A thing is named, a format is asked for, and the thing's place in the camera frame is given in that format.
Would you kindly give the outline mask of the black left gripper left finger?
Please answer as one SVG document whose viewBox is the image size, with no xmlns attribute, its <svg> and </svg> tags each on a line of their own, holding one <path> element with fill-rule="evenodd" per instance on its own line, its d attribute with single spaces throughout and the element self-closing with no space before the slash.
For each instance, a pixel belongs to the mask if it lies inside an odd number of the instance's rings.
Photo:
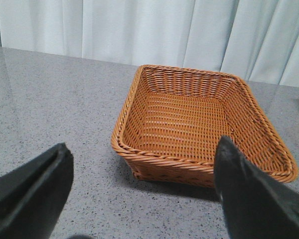
<svg viewBox="0 0 299 239">
<path fill-rule="evenodd" d="M 73 155 L 64 143 L 0 177 L 0 239 L 49 238 L 73 178 Z"/>
</svg>

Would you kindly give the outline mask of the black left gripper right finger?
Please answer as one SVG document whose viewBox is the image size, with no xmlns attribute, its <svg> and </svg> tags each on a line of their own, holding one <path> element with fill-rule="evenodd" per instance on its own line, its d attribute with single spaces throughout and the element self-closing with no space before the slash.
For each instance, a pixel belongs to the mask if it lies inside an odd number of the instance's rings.
<svg viewBox="0 0 299 239">
<path fill-rule="evenodd" d="M 232 239 L 299 239 L 299 193 L 249 162 L 231 138 L 215 152 L 214 185 Z"/>
</svg>

